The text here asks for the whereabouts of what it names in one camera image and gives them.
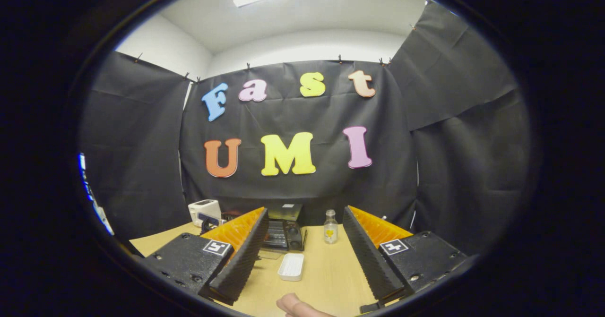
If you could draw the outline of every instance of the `table surface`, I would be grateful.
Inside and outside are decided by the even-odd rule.
[[[254,264],[239,300],[228,307],[253,316],[283,317],[285,312],[277,308],[275,302],[286,293],[294,292],[320,311],[350,317],[359,315],[360,306],[376,302],[342,225],[338,226],[338,240],[334,244],[324,242],[323,229],[323,226],[307,227],[300,281],[279,278],[277,271],[283,255],[278,259],[262,257]],[[199,231],[199,227],[188,223],[130,242],[147,257],[181,233],[198,235]]]

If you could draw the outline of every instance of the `white soap dish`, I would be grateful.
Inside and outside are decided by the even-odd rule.
[[[303,277],[303,261],[302,253],[288,253],[281,261],[281,266],[277,274],[279,278],[285,281],[299,281]]]

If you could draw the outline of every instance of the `foam letter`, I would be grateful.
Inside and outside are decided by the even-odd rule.
[[[208,121],[214,121],[214,119],[218,118],[225,112],[225,108],[221,107],[220,105],[227,102],[227,98],[223,93],[223,91],[227,90],[227,88],[227,83],[223,82],[201,98],[203,102],[206,102],[208,112],[210,113],[210,115],[208,115]]]
[[[363,97],[372,97],[376,93],[374,88],[368,89],[368,81],[372,80],[372,76],[365,75],[363,71],[357,70],[353,74],[348,76],[349,80],[353,80],[353,85],[355,86],[355,91],[363,96]]]
[[[301,94],[304,97],[319,96],[326,91],[322,82],[324,76],[319,72],[307,72],[301,76]]]
[[[372,159],[368,157],[365,151],[365,141],[363,135],[367,129],[365,127],[348,127],[342,132],[348,138],[348,145],[351,148],[351,160],[348,162],[349,168],[367,167],[372,164]]]
[[[229,148],[229,162],[226,167],[218,166],[218,148],[221,141],[207,141],[204,144],[206,148],[206,169],[208,173],[217,178],[228,178],[237,171],[237,146],[242,144],[239,138],[230,138],[225,141],[225,146]]]
[[[263,80],[249,80],[244,83],[244,88],[244,90],[240,91],[239,96],[242,101],[254,100],[254,102],[261,102],[267,97],[265,93],[267,83]]]
[[[265,167],[261,170],[264,176],[277,175],[279,170],[275,162],[284,174],[288,174],[290,166],[294,162],[292,173],[311,174],[315,173],[315,166],[311,162],[311,140],[313,134],[301,132],[292,138],[290,147],[286,148],[277,135],[267,135],[261,138],[265,145]]]

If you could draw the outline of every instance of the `black fabric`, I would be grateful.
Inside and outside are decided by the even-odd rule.
[[[481,252],[519,207],[529,165],[527,107],[497,52],[429,2],[389,65],[418,162],[413,231]]]
[[[433,2],[426,5],[389,69],[402,91],[410,130],[449,119],[518,87],[490,44]]]
[[[376,95],[361,97],[347,76],[357,70],[372,76]],[[318,97],[303,97],[300,77],[321,72],[326,91]],[[268,83],[262,102],[238,99],[248,80]],[[203,95],[220,83],[228,84],[225,113],[209,122]],[[265,203],[303,203],[302,222],[321,225],[327,209],[335,209],[342,222],[346,205],[386,215],[389,221],[409,227],[416,190],[416,164],[411,137],[402,112],[403,99],[394,78],[379,63],[332,61],[283,63],[236,71],[203,80],[195,85],[183,114],[180,156],[183,186],[188,203],[218,199],[223,211],[247,212]],[[365,126],[365,145],[372,165],[350,169],[350,147],[344,128]],[[294,134],[311,132],[312,174],[290,171],[266,177],[262,136],[277,134],[285,146]],[[227,165],[225,140],[239,138],[236,173],[226,179],[206,170],[204,143],[219,140],[219,165]]]
[[[190,221],[179,176],[179,129],[188,80],[113,52],[83,110],[86,176],[120,240]]]

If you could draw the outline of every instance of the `glass bottle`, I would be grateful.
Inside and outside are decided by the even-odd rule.
[[[333,209],[326,211],[326,222],[324,222],[324,240],[328,244],[334,244],[338,239],[338,223],[334,218],[336,212]]]

